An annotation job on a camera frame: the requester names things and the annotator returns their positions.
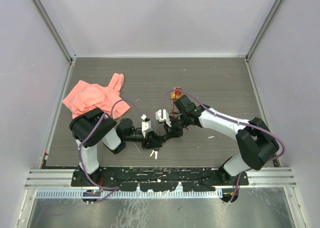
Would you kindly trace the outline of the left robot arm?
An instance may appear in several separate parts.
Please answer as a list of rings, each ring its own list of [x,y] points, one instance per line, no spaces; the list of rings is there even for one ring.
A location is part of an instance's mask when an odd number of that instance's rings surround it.
[[[151,121],[145,115],[142,116],[141,126],[136,128],[131,119],[123,118],[117,122],[100,108],[74,118],[69,129],[80,150],[79,167],[84,172],[82,180],[88,186],[95,186],[100,181],[97,171],[100,167],[99,142],[115,155],[126,147],[126,142],[140,142],[143,149],[155,151],[165,142],[165,138],[152,129]]]

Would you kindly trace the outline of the black-headed key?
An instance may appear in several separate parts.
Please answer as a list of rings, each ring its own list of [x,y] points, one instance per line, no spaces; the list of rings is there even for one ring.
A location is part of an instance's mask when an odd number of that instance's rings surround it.
[[[153,153],[154,153],[154,159],[157,160],[158,159],[159,149],[158,148],[154,149]]]

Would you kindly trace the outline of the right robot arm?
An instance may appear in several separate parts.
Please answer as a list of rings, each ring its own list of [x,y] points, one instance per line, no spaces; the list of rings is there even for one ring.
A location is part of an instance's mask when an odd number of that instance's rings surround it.
[[[185,128],[197,126],[236,141],[239,153],[218,168],[218,179],[225,185],[231,185],[242,172],[259,171],[280,148],[276,137],[258,117],[246,120],[225,115],[203,103],[195,105],[187,95],[182,95],[174,105],[178,109],[177,117],[169,115],[165,109],[155,112],[156,120],[164,124],[166,139],[181,137]]]

